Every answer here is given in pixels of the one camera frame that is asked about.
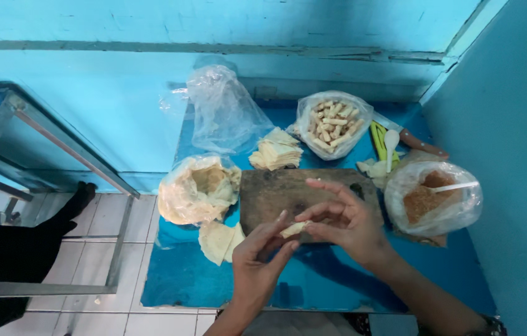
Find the finger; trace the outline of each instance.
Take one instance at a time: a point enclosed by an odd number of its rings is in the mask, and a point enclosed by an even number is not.
[[[257,255],[257,260],[261,261],[262,263],[267,263],[270,254],[272,254],[272,252],[276,249],[282,247],[282,245],[284,245],[288,241],[288,239],[284,239],[282,236],[272,237],[272,239],[267,242],[267,244],[261,249],[261,251],[259,251],[259,254]]]
[[[327,190],[335,194],[346,205],[358,204],[357,196],[342,183],[316,179],[306,179],[305,182],[310,187]]]
[[[304,222],[315,218],[316,221],[320,221],[323,219],[324,215],[326,215],[325,217],[329,217],[329,214],[341,215],[345,208],[346,206],[342,202],[321,202],[303,211],[300,215],[295,217],[294,220],[297,222]]]
[[[274,259],[269,262],[268,267],[274,270],[276,275],[280,275],[286,264],[289,262],[290,257],[293,255],[294,250],[297,248],[299,248],[299,242],[296,240],[284,244]]]
[[[332,243],[341,246],[345,240],[346,235],[348,235],[347,230],[336,228],[323,223],[309,223],[304,227],[304,230],[314,237],[331,241]]]
[[[256,251],[260,251],[270,239],[289,226],[289,222],[287,220],[288,214],[289,212],[287,210],[283,210],[280,213],[280,216],[276,218],[274,223],[260,224],[255,230],[253,230],[253,232],[251,232],[251,234],[247,236],[247,239],[251,237],[252,247]]]

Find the metal frame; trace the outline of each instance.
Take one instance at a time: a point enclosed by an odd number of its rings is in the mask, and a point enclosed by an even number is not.
[[[76,236],[63,237],[64,239],[112,239],[116,238],[114,253],[110,263],[110,269],[103,286],[92,285],[56,285],[47,283],[18,283],[18,282],[0,282],[0,297],[17,297],[17,296],[42,296],[42,295],[91,295],[91,294],[116,294],[118,290],[118,278],[120,273],[120,252],[128,227],[128,219],[131,215],[131,208],[135,198],[139,199],[140,194],[121,179],[116,172],[99,156],[89,150],[80,140],[74,138],[63,126],[58,124],[41,111],[41,107],[22,98],[12,86],[3,86],[8,88],[5,98],[0,105],[0,137],[7,127],[9,120],[16,115],[36,131],[43,134],[51,142],[65,150],[66,153],[80,161],[112,186],[116,187],[122,193],[128,196],[122,223],[117,236]],[[45,186],[46,183],[36,179],[31,174],[19,175],[20,170],[15,164],[10,164],[7,160],[0,158],[0,173],[5,172],[5,177],[14,180],[23,186]],[[23,193],[15,188],[0,182],[0,191],[12,195],[6,213],[7,216],[12,214],[12,210],[18,199],[30,201],[33,196]]]
[[[33,195],[27,194],[24,191],[20,191],[19,189],[13,188],[2,182],[0,182],[0,191],[3,191],[6,194],[10,194],[21,201],[31,202],[33,200]]]
[[[104,180],[108,181],[121,193],[132,195],[139,198],[139,193],[121,179],[115,172],[107,167],[99,158],[93,156],[80,143],[75,141],[67,132],[61,127],[54,124],[42,112],[36,109],[33,105],[27,103],[23,98],[17,95],[9,95],[6,100],[13,105],[15,113],[18,118],[23,120],[26,124],[33,127],[36,131],[48,138],[51,142],[84,164],[89,170],[95,172]]]

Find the clear plastic bag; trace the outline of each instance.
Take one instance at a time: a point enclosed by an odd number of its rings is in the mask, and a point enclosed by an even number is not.
[[[480,185],[456,189],[435,209],[426,212],[412,224],[407,215],[404,198],[419,187],[426,177],[438,172],[455,183],[476,182],[465,169],[429,153],[412,150],[388,178],[384,198],[388,217],[398,228],[408,234],[433,237],[469,226],[477,221],[483,207]]]
[[[240,184],[241,170],[228,156],[188,156],[160,182],[158,210],[175,224],[221,220],[237,202]]]
[[[315,119],[311,114],[312,109],[319,103],[328,100],[336,100],[351,105],[353,108],[359,110],[359,113],[353,117],[353,120],[363,120],[363,124],[357,128],[357,131],[348,140],[337,145],[333,152],[328,152],[326,149],[321,148],[309,133],[315,127]],[[373,106],[366,103],[363,99],[342,91],[325,91],[299,99],[297,120],[293,126],[289,126],[287,132],[297,135],[317,156],[329,161],[346,156],[355,147],[365,132],[367,132],[367,129],[369,129],[372,123],[372,119]]]
[[[195,105],[195,147],[227,155],[252,152],[274,128],[226,66],[195,70],[187,80],[187,94]]]

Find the knife handle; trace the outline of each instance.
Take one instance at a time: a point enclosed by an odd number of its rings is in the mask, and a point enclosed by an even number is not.
[[[448,159],[448,156],[450,156],[450,154],[448,154],[448,152],[446,152],[444,149],[438,148],[436,146],[432,146],[427,142],[423,142],[419,140],[413,134],[411,134],[411,132],[409,132],[409,130],[406,128],[404,128],[400,132],[400,140],[406,143],[410,148],[428,152],[430,154],[441,156],[446,159]]]

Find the blue wall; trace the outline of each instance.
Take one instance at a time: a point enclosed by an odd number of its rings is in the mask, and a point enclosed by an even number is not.
[[[0,0],[0,40],[444,51],[479,0]]]
[[[502,9],[424,111],[482,183],[469,232],[510,334],[527,335],[527,0]]]
[[[163,112],[159,101],[171,84],[185,82],[193,68],[231,65],[256,97],[296,99],[338,89],[367,100],[417,101],[444,66],[287,57],[274,49],[319,47],[330,56],[345,54],[344,47],[444,52],[479,3],[0,0],[0,42],[155,42],[187,51],[192,44],[267,46],[257,54],[225,56],[0,50],[0,81],[23,87],[119,172],[168,172],[184,111]],[[8,141],[15,143],[24,132],[14,132]],[[19,147],[34,141],[29,137]],[[38,168],[79,169],[49,146],[26,154],[44,159],[32,160]]]

